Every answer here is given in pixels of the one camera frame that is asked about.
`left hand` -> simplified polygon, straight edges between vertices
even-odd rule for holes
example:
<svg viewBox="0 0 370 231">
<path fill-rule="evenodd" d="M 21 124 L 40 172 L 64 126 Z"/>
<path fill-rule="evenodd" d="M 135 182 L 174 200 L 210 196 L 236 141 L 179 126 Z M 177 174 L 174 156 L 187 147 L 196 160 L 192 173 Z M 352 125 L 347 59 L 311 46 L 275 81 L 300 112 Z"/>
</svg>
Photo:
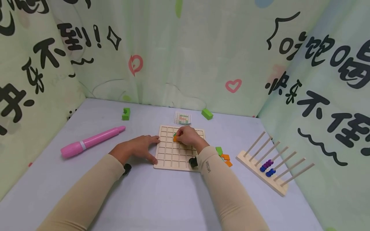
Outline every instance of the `left hand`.
<svg viewBox="0 0 370 231">
<path fill-rule="evenodd" d="M 157 159 L 149 152 L 149 146 L 159 143 L 159 136 L 139 136 L 132 140 L 117 144 L 109 153 L 114 156 L 122 165 L 132 155 L 147 159 L 152 164 L 157 164 Z"/>
</svg>

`pink marker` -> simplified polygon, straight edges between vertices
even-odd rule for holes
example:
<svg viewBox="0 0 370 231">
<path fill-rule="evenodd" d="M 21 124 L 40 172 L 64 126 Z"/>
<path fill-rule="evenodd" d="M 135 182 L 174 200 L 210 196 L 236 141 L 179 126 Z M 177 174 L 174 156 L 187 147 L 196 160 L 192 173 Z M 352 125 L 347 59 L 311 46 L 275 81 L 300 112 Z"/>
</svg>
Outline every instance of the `pink marker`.
<svg viewBox="0 0 370 231">
<path fill-rule="evenodd" d="M 120 126 L 116 128 L 109 129 L 108 131 L 102 132 L 95 136 L 92 136 L 88 139 L 84 139 L 82 141 L 77 141 L 72 144 L 69 144 L 62 148 L 60 152 L 62 153 L 62 157 L 67 159 L 77 154 L 80 154 L 85 149 L 94 146 L 98 143 L 101 143 L 113 136 L 118 135 L 120 132 L 123 132 L 126 129 L 125 126 Z"/>
</svg>

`orange puzzle piece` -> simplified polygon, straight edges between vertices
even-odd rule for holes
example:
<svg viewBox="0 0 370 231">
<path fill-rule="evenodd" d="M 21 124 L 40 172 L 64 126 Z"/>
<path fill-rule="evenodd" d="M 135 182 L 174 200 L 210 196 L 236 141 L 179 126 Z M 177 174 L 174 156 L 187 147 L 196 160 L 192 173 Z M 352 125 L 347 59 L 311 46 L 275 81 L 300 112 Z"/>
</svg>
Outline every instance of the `orange puzzle piece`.
<svg viewBox="0 0 370 231">
<path fill-rule="evenodd" d="M 230 156 L 226 154 L 222 154 L 224 160 L 230 160 Z"/>
<path fill-rule="evenodd" d="M 232 166 L 232 163 L 229 160 L 225 161 L 225 164 L 227 164 L 229 167 Z"/>
</svg>

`wooden puzzle board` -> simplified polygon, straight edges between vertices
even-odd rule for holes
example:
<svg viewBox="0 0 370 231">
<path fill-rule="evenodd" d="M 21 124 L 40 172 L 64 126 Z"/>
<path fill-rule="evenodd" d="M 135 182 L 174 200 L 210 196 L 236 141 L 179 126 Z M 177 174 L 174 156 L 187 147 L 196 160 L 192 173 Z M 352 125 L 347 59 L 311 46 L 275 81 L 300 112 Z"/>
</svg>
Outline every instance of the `wooden puzzle board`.
<svg viewBox="0 0 370 231">
<path fill-rule="evenodd" d="M 155 157 L 158 164 L 154 165 L 155 169 L 168 169 L 179 171 L 196 171 L 198 167 L 192 169 L 189 164 L 189 159 L 198 155 L 193 146 L 186 146 L 183 143 L 174 142 L 174 134 L 180 127 L 161 125 L 159 128 L 159 136 L 161 142 L 157 144 Z M 195 129 L 196 132 L 205 138 L 205 132 L 202 129 Z"/>
</svg>

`beige sleeve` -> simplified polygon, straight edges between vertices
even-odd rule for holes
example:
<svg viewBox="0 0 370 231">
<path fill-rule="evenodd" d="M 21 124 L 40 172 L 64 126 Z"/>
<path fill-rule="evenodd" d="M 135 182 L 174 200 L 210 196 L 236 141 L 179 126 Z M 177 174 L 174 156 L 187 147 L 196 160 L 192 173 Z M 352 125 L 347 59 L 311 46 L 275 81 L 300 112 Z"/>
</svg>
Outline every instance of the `beige sleeve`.
<svg viewBox="0 0 370 231">
<path fill-rule="evenodd" d="M 205 147 L 196 159 L 223 231 L 269 230 L 243 185 L 214 147 Z"/>
<path fill-rule="evenodd" d="M 124 172 L 116 158 L 105 155 L 60 199 L 37 231 L 86 231 Z"/>
</svg>

